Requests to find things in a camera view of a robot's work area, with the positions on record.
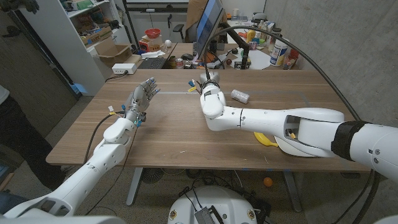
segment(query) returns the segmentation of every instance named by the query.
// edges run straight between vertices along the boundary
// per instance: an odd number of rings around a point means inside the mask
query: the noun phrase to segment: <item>white cup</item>
[[[239,9],[232,9],[232,16],[238,16]]]

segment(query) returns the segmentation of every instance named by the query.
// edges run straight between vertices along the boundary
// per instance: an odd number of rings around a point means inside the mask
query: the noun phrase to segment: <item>orange ball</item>
[[[266,187],[272,186],[272,179],[269,178],[269,177],[264,178],[264,185],[265,185]]]

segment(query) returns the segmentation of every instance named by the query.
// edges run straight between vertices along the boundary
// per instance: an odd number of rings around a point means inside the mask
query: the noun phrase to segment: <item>bowl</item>
[[[145,34],[151,38],[157,38],[160,35],[160,29],[147,29],[145,30]]]

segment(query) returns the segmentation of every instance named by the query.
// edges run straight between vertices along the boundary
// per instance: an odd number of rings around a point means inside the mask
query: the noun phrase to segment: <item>yellow banana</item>
[[[265,146],[275,146],[278,147],[277,143],[271,142],[264,134],[262,133],[254,133],[256,139]]]

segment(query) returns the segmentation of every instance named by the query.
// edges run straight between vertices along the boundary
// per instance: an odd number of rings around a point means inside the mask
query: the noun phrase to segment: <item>white robotic arm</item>
[[[201,74],[200,103],[212,131],[243,129],[271,134],[299,151],[318,157],[356,161],[398,182],[398,128],[363,121],[344,122],[344,114],[324,108],[260,110],[226,106],[218,72]]]
[[[104,139],[96,146],[93,156],[59,188],[52,193],[29,200],[4,214],[5,218],[29,217],[69,217],[72,216],[82,201],[91,192],[99,179],[112,167],[119,164],[126,155],[125,145],[128,144],[133,129],[145,121],[145,110],[156,90],[154,78],[142,82],[135,90],[131,103],[124,113],[105,132]],[[115,223],[113,219],[104,217],[104,222]]]

